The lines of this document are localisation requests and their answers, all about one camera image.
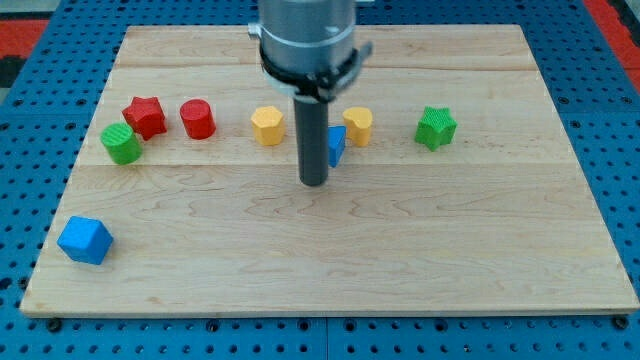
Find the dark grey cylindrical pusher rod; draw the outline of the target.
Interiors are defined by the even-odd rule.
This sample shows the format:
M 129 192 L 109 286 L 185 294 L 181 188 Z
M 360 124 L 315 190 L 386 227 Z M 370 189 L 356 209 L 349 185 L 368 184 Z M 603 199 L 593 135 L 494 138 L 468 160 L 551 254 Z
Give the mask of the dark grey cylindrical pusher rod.
M 328 105 L 295 100 L 295 130 L 300 181 L 310 187 L 328 177 Z

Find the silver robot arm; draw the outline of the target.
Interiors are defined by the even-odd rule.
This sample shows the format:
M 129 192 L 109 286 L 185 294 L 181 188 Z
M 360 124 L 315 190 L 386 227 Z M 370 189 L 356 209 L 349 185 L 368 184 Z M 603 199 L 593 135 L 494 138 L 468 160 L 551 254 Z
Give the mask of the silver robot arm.
M 292 99 L 300 181 L 328 178 L 328 109 L 357 79 L 373 44 L 355 46 L 356 3 L 349 0 L 261 0 L 248 25 L 274 89 Z

